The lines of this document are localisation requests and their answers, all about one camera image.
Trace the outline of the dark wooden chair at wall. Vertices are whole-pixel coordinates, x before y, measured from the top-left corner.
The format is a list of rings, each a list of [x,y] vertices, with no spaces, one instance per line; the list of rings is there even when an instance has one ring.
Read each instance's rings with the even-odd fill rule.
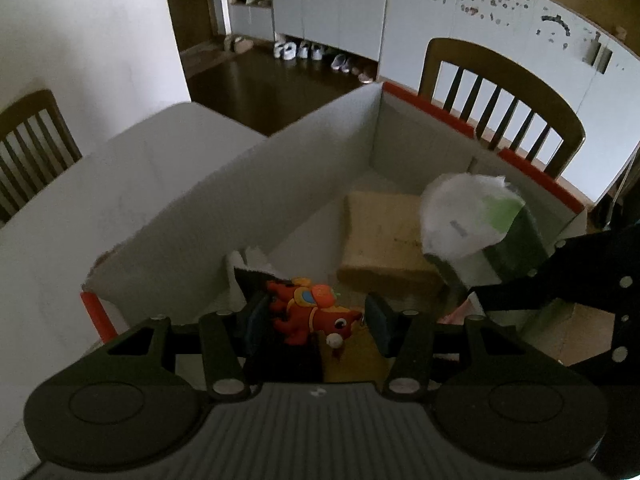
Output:
[[[49,89],[22,96],[1,112],[1,222],[75,162],[81,152]]]

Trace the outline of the red orange dragon toy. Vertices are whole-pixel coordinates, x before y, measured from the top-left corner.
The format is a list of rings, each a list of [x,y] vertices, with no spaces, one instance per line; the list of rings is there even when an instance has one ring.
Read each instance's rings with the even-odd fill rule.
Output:
[[[337,304],[337,296],[328,284],[314,284],[309,278],[267,282],[273,327],[285,336],[290,346],[302,346],[313,334],[323,334],[332,349],[341,348],[352,336],[362,312]]]

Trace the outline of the grey wall cabinet unit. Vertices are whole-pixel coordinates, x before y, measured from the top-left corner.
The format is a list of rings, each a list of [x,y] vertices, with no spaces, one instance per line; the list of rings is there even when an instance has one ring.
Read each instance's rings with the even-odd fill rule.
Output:
[[[610,32],[551,0],[245,0],[229,8],[240,34],[323,44],[378,64],[380,76],[420,86],[436,38],[510,58],[570,104],[586,140],[562,176],[597,202],[639,142],[639,58]]]

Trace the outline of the red cardboard box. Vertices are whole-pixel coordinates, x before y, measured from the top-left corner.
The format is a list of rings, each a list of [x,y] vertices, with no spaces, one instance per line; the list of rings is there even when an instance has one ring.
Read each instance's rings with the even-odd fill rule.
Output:
[[[343,198],[353,190],[419,195],[442,174],[495,174],[523,196],[546,246],[585,233],[582,203],[520,156],[491,152],[472,128],[394,86],[321,107],[204,174],[103,254],[82,286],[111,340],[157,314],[186,323],[228,286],[224,259],[257,247],[277,269],[325,278],[340,261]]]

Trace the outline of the tan cardboard package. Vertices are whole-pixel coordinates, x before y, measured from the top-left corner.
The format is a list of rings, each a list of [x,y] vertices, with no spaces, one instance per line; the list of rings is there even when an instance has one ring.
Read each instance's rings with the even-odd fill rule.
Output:
[[[337,279],[393,299],[438,298],[449,287],[422,252],[416,195],[355,191],[345,197],[345,239]]]

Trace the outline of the dark wooden chair near cabinet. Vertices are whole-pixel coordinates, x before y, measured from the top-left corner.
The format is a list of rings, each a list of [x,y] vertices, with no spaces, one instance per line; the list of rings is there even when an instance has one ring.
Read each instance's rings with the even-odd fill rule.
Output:
[[[506,148],[516,153],[535,120],[542,123],[526,162],[533,162],[551,133],[559,145],[544,166],[544,173],[557,179],[586,140],[577,113],[546,82],[506,56],[480,44],[435,38],[427,47],[419,96],[434,100],[442,66],[456,69],[442,109],[472,128],[475,139],[486,132],[485,146],[493,152]]]

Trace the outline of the white plastic bag green item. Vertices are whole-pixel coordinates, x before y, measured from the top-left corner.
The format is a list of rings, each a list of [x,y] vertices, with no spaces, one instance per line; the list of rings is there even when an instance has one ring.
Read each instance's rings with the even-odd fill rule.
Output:
[[[499,284],[547,259],[533,213],[503,176],[443,174],[419,206],[421,250],[455,290]]]

